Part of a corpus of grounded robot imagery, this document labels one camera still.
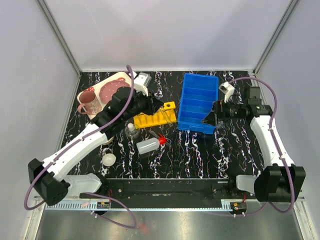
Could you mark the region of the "yellow test tube rack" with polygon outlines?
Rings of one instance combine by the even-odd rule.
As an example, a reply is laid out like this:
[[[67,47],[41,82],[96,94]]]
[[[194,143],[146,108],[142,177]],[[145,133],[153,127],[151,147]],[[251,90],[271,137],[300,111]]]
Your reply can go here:
[[[172,123],[176,123],[177,117],[175,114],[175,109],[176,109],[175,102],[174,101],[165,102],[163,107],[166,113],[168,114],[170,120],[172,121]],[[149,128],[149,127],[167,124],[160,109],[154,115],[146,115],[144,113],[141,113],[133,118],[133,122],[138,128]]]

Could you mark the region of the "clear test tube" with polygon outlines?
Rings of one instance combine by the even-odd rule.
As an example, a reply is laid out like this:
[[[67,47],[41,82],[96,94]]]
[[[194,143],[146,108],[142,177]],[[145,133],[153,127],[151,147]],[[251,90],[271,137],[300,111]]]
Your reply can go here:
[[[161,112],[164,120],[166,121],[166,123],[167,123],[170,127],[172,127],[172,126],[173,126],[173,123],[172,123],[170,117],[168,116],[166,110],[164,109],[164,107],[161,107],[161,108],[160,108],[160,112]]]
[[[159,141],[159,144],[160,145],[165,145],[165,146],[167,146],[167,147],[171,147],[171,144],[168,142],[168,140],[167,140],[167,138],[164,136],[164,135],[162,135],[162,134],[160,134],[160,133],[155,133],[153,130],[149,130],[149,133],[152,135],[152,136],[154,136],[155,138],[157,138],[158,139],[158,141]]]

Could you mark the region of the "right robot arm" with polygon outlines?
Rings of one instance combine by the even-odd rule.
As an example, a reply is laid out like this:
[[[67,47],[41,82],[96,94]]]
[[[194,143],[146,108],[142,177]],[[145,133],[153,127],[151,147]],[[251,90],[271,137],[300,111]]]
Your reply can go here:
[[[260,88],[249,86],[243,103],[231,101],[235,91],[231,84],[223,83],[219,89],[224,99],[213,103],[203,123],[217,126],[231,119],[245,120],[258,141],[264,160],[264,169],[259,176],[235,175],[227,185],[228,195],[236,199],[248,192],[260,202],[294,203],[306,172],[288,155],[276,128],[274,110],[262,103]]]

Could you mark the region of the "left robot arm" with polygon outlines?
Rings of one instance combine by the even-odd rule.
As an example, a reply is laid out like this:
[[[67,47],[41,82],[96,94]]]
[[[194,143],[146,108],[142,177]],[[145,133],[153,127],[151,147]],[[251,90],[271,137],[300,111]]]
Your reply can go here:
[[[42,161],[36,158],[28,164],[31,187],[48,206],[54,206],[66,196],[92,193],[103,198],[108,186],[97,173],[71,176],[68,173],[85,156],[105,144],[125,128],[125,123],[140,113],[153,116],[164,102],[152,91],[143,94],[131,87],[120,87],[85,127],[62,149]]]

